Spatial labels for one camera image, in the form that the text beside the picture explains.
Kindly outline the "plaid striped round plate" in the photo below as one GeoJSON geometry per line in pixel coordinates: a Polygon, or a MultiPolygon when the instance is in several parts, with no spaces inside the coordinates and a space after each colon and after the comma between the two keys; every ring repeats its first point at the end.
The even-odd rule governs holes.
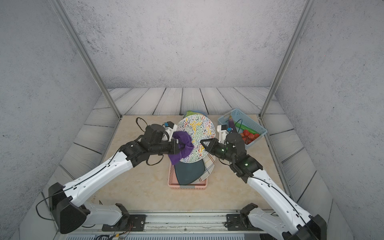
{"type": "Polygon", "coordinates": [[[211,154],[207,154],[203,158],[203,162],[204,162],[205,170],[204,170],[203,174],[201,175],[201,177],[199,178],[199,180],[201,182],[204,181],[212,173],[212,171],[215,167],[216,157],[211,155],[211,154]]]}

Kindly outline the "colourful speckled round plate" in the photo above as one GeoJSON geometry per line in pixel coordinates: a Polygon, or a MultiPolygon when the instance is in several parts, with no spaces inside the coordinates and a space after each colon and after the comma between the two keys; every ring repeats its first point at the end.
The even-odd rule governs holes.
{"type": "Polygon", "coordinates": [[[178,123],[178,131],[186,132],[192,139],[194,145],[191,153],[181,159],[182,163],[191,164],[203,159],[208,152],[201,144],[201,140],[213,139],[216,137],[214,123],[206,116],[194,114],[183,118],[178,123]]]}

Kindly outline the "purple cloth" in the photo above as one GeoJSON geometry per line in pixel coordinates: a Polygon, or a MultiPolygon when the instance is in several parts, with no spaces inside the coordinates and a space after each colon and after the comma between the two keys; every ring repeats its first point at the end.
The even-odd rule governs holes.
{"type": "Polygon", "coordinates": [[[179,141],[179,152],[177,154],[168,155],[171,164],[174,166],[180,162],[181,159],[188,157],[194,149],[192,137],[183,131],[173,133],[173,138],[179,141]]]}

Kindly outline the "dark teal square plate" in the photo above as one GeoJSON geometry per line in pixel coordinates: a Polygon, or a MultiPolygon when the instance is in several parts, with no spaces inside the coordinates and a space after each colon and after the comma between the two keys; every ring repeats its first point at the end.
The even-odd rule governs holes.
{"type": "Polygon", "coordinates": [[[194,163],[179,162],[175,165],[176,178],[179,185],[186,186],[201,182],[200,177],[205,171],[203,160],[194,163]]]}

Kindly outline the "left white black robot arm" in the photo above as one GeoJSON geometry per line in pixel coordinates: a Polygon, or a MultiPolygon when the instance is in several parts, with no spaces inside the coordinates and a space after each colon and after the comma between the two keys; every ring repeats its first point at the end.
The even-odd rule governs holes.
{"type": "Polygon", "coordinates": [[[180,152],[179,141],[173,139],[177,125],[166,122],[146,127],[143,135],[122,145],[116,153],[83,176],[61,185],[49,187],[49,206],[61,234],[80,227],[103,225],[105,231],[126,231],[133,218],[122,204],[94,205],[87,200],[119,175],[148,162],[150,156],[174,155],[180,152]]]}

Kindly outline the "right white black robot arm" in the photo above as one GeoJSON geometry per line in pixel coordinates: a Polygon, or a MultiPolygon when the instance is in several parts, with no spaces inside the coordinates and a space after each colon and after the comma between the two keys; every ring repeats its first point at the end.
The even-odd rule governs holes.
{"type": "Polygon", "coordinates": [[[201,140],[201,144],[209,154],[228,161],[236,176],[256,190],[276,213],[269,215],[255,204],[248,204],[241,210],[244,227],[261,229],[277,240],[327,239],[326,221],[300,207],[270,178],[263,166],[247,154],[240,134],[201,140]]]}

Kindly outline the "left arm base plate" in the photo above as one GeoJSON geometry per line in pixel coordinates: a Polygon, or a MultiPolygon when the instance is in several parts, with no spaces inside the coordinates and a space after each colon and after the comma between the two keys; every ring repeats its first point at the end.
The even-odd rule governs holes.
{"type": "Polygon", "coordinates": [[[102,232],[142,232],[146,215],[123,215],[115,225],[103,225],[102,232]]]}

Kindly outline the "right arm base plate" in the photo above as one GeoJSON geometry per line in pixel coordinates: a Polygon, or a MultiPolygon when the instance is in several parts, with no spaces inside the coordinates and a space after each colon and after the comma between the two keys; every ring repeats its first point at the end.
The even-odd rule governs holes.
{"type": "Polygon", "coordinates": [[[254,227],[248,217],[243,214],[227,214],[225,228],[228,231],[262,231],[260,228],[254,227]]]}

